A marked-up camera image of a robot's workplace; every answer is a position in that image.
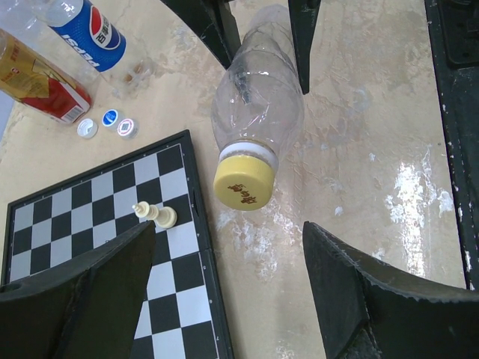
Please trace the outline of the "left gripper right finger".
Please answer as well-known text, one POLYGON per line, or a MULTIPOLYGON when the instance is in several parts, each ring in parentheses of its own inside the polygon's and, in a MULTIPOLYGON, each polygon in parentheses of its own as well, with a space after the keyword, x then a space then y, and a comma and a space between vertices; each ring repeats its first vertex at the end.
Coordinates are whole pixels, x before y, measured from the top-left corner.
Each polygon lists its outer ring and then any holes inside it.
POLYGON ((302 241, 326 357, 478 357, 478 292, 397 269, 313 222, 302 241))

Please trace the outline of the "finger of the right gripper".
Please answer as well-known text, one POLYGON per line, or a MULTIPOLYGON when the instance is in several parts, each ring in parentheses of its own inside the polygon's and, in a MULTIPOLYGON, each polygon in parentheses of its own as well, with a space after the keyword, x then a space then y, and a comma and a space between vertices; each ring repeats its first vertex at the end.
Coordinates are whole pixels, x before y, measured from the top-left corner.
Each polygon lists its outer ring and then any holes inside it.
POLYGON ((210 50, 227 70, 241 39, 228 0, 161 0, 210 50))
POLYGON ((311 47, 320 10, 320 0, 289 0, 290 25, 302 93, 309 93, 311 47))

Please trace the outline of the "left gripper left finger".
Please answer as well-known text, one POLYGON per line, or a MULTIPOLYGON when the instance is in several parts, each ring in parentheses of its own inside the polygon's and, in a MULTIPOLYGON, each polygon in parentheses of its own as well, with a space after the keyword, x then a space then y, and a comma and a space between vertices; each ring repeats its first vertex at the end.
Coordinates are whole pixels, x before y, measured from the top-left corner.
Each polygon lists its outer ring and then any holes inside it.
POLYGON ((128 358, 154 249, 154 225, 146 221, 1 286, 1 357, 128 358))

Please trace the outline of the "yellow cap clear bottle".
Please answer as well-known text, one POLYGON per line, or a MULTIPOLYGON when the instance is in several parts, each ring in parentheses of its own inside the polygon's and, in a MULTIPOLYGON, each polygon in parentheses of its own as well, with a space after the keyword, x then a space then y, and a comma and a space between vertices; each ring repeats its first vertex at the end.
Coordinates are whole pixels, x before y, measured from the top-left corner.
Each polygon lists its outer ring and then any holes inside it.
POLYGON ((278 172, 299 136, 304 100, 298 79, 289 10, 279 4, 253 17, 211 108, 219 162, 252 156, 278 172))

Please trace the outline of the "pepsi label bottle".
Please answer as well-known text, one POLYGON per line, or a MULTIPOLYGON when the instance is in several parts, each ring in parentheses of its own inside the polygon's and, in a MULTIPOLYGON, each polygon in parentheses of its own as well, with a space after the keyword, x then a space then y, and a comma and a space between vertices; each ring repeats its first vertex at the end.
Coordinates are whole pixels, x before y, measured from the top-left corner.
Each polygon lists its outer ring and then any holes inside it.
POLYGON ((96 71, 108 71, 123 58, 125 36, 91 1, 30 1, 29 6, 96 71))

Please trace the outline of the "white pepsi bottle cap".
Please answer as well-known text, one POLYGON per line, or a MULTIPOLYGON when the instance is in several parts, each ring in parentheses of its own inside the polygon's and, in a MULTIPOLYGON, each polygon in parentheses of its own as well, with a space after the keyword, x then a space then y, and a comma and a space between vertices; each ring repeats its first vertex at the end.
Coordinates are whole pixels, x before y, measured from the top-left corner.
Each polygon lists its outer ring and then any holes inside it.
POLYGON ((131 118, 125 118, 119 122, 117 134, 123 139, 132 139, 138 134, 138 123, 131 118))

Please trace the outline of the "blue pocari sweat cap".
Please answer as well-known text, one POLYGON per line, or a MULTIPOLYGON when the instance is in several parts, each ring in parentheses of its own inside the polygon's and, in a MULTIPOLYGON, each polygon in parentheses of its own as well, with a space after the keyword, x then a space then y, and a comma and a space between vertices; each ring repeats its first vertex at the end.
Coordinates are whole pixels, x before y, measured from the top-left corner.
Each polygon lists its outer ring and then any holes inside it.
POLYGON ((102 117, 102 125, 111 131, 116 131, 118 127, 119 112, 111 108, 107 110, 102 117))

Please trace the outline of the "amber drink bottle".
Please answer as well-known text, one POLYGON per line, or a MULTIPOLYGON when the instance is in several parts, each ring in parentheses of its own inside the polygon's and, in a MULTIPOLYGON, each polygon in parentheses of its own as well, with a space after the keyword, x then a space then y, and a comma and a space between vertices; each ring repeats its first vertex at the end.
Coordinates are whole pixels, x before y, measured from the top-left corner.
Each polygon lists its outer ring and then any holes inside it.
POLYGON ((1 31, 1 91, 59 123, 75 123, 92 105, 83 85, 6 31, 1 31))

